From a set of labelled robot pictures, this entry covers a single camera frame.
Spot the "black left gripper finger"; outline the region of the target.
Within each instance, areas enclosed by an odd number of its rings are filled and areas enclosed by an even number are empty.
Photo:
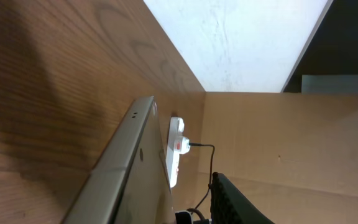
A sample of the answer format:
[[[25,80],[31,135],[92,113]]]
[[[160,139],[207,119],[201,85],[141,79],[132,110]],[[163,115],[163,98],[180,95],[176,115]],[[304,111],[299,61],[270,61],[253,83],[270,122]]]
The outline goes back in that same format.
[[[212,174],[211,223],[214,224],[273,224],[222,173]]]

